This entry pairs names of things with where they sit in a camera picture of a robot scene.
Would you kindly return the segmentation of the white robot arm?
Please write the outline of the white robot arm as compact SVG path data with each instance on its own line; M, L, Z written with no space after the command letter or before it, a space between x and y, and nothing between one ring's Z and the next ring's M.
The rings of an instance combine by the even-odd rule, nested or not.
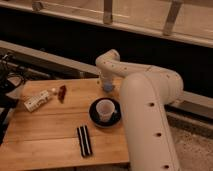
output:
M182 171L165 106L183 92L181 76L170 69L122 62L111 49L96 58L102 87L114 89L122 78L119 100L131 171Z

